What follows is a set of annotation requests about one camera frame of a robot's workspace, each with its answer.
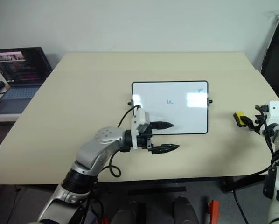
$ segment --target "beige table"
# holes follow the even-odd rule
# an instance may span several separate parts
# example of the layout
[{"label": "beige table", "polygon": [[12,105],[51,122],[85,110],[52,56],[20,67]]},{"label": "beige table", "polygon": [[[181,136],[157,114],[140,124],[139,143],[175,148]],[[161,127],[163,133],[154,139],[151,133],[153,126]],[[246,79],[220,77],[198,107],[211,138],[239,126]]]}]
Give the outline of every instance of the beige table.
[{"label": "beige table", "polygon": [[[184,58],[194,59],[194,54],[177,54],[176,63],[183,59],[184,64],[174,67],[172,61],[171,69],[153,56],[166,71],[161,71],[162,67],[157,70],[153,63],[128,63],[132,61],[130,54],[117,57],[120,61],[106,67],[112,60],[106,63],[105,54],[64,56],[1,144],[0,184],[59,183],[79,147],[100,128],[118,124],[128,109],[134,81],[207,80],[214,100],[209,107],[209,132],[154,136],[155,145],[174,143],[180,148],[159,155],[145,149],[119,153],[113,163],[120,166],[122,176],[113,178],[105,170],[99,175],[100,182],[247,175],[268,166],[270,152],[265,140],[237,127],[232,116],[234,111],[243,110],[252,117],[257,114],[255,104],[278,99],[257,70],[244,63],[241,68],[226,69],[219,60],[211,65],[209,61],[219,58],[215,54],[212,60],[196,60],[188,67]],[[124,62],[130,67],[119,65]],[[122,126],[130,128],[130,116]]]}]

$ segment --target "white wall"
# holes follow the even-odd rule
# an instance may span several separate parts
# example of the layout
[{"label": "white wall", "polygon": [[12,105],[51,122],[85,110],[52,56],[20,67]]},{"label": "white wall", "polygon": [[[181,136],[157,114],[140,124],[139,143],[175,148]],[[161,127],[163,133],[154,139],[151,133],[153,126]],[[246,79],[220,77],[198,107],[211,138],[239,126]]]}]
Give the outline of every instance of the white wall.
[{"label": "white wall", "polygon": [[244,51],[259,68],[279,0],[0,0],[0,49],[65,52]]}]

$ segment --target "laptop screen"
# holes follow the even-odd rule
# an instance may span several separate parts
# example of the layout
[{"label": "laptop screen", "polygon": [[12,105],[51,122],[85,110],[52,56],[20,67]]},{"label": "laptop screen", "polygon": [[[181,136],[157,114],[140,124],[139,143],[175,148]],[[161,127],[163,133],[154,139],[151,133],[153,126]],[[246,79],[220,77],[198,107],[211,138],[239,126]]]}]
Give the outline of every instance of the laptop screen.
[{"label": "laptop screen", "polygon": [[12,84],[43,83],[52,72],[40,47],[0,50],[0,72]]}]

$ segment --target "yellow marker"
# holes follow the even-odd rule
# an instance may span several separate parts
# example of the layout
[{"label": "yellow marker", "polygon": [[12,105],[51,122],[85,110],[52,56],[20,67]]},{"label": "yellow marker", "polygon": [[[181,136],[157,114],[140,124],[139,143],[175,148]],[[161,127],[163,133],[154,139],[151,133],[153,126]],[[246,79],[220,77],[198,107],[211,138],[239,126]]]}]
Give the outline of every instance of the yellow marker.
[{"label": "yellow marker", "polygon": [[234,118],[239,127],[246,127],[247,125],[240,119],[241,116],[244,116],[243,111],[237,111],[234,113]]}]

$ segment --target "whiteboard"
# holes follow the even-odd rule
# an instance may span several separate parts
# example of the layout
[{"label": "whiteboard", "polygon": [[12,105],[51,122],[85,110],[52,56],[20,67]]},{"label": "whiteboard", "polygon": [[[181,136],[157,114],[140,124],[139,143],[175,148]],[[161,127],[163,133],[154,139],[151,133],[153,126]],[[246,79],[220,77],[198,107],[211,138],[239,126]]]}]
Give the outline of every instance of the whiteboard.
[{"label": "whiteboard", "polygon": [[133,105],[150,114],[150,121],[166,121],[174,127],[152,130],[153,135],[205,134],[208,132],[208,82],[134,82]]}]

